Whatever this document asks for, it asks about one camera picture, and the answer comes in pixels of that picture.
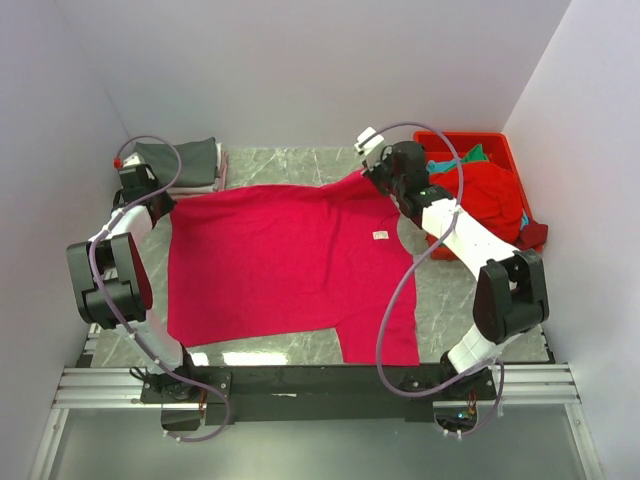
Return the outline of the crimson t shirt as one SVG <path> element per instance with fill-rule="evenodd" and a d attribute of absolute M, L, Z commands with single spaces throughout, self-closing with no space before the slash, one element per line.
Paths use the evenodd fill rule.
<path fill-rule="evenodd" d="M 347 363 L 417 365 L 399 218 L 358 172 L 181 200 L 170 216 L 169 334 L 195 347 L 332 329 Z"/>

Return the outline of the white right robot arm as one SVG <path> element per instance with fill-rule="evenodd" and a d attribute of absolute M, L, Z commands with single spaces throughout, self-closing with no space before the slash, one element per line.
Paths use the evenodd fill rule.
<path fill-rule="evenodd" d="M 435 236 L 465 265 L 476 281 L 473 325 L 441 361 L 439 385 L 405 391 L 380 379 L 392 393 L 424 398 L 442 392 L 460 399 L 474 386 L 473 375 L 497 362 L 504 347 L 542 324 L 549 316 L 541 256 L 501 240 L 464 210 L 460 192 L 450 193 L 430 181 L 426 152 L 417 142 L 388 145 L 381 137 L 354 146 L 363 174 L 401 213 Z"/>

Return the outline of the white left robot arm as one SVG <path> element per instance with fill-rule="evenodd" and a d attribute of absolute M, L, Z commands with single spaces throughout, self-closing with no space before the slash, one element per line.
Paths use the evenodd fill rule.
<path fill-rule="evenodd" d="M 66 258 L 81 318 L 111 330 L 144 359 L 132 373 L 176 401 L 193 399 L 200 378 L 185 347 L 156 315 L 152 287 L 138 245 L 176 205 L 152 168 L 133 155 L 119 163 L 121 189 L 107 223 L 85 242 L 67 247 Z"/>

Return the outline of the teal garment in bin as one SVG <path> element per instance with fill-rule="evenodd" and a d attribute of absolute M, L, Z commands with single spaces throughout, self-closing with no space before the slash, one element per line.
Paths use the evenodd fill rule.
<path fill-rule="evenodd" d="M 430 175 L 438 175 L 458 169 L 462 165 L 463 161 L 460 158 L 453 158 L 447 161 L 429 160 L 426 164 L 426 170 Z"/>

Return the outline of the red plastic bin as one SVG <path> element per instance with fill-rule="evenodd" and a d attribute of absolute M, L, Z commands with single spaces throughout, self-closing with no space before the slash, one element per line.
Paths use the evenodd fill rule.
<path fill-rule="evenodd" d="M 548 226 L 533 218 L 506 137 L 488 132 L 448 132 L 446 137 L 461 158 L 462 178 L 440 137 L 426 130 L 413 135 L 426 151 L 430 181 L 453 195 L 462 184 L 462 207 L 481 225 L 521 250 L 542 252 Z"/>

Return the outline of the dark grey folded shirt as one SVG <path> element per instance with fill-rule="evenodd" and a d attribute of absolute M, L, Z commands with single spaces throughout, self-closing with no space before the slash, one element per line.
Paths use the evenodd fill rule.
<path fill-rule="evenodd" d="M 175 146 L 182 159 L 181 172 L 173 186 L 196 188 L 212 185 L 217 176 L 218 152 L 214 137 Z M 167 185 L 177 171 L 175 152 L 165 144 L 136 143 L 134 152 L 151 166 L 162 185 Z"/>

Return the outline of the pink folded shirt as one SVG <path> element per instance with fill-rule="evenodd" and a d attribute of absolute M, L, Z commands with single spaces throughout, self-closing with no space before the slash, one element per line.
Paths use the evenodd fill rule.
<path fill-rule="evenodd" d="M 218 192 L 224 191 L 226 187 L 228 160 L 229 160 L 228 152 L 226 150 L 222 150 L 218 154 L 218 165 L 217 165 L 217 171 L 218 171 L 217 191 Z"/>

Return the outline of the red t shirt in bin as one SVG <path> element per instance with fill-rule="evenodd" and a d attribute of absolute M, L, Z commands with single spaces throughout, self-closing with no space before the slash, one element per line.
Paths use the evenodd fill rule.
<path fill-rule="evenodd" d="M 462 208 L 501 240 L 525 248 L 524 204 L 514 174 L 488 161 L 462 164 Z"/>

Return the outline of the maroon garment on bin edge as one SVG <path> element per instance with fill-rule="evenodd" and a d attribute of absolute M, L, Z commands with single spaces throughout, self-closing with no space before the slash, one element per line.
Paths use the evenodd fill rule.
<path fill-rule="evenodd" d="M 514 246 L 522 251 L 532 249 L 540 253 L 546 244 L 548 230 L 549 227 L 546 224 L 531 221 L 521 229 Z"/>

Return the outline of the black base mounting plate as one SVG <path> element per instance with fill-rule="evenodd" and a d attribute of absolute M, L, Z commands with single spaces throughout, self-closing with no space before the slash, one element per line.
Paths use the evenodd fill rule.
<path fill-rule="evenodd" d="M 489 369 L 466 377 L 428 397 L 423 390 L 442 384 L 449 375 L 442 365 L 389 367 L 385 373 L 408 397 L 395 395 L 381 382 L 373 366 L 235 366 L 187 367 L 182 375 L 192 384 L 167 374 L 138 372 L 144 405 L 174 406 L 163 415 L 170 431 L 194 431 L 200 422 L 403 419 L 434 422 L 439 401 L 461 406 L 496 397 Z"/>

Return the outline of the aluminium frame rail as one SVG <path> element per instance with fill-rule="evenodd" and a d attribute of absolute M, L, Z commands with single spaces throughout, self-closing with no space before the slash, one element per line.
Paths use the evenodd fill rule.
<path fill-rule="evenodd" d="M 66 368 L 54 409 L 140 409 L 143 386 L 126 368 Z M 571 405 L 581 398 L 566 364 L 507 364 L 501 404 Z"/>

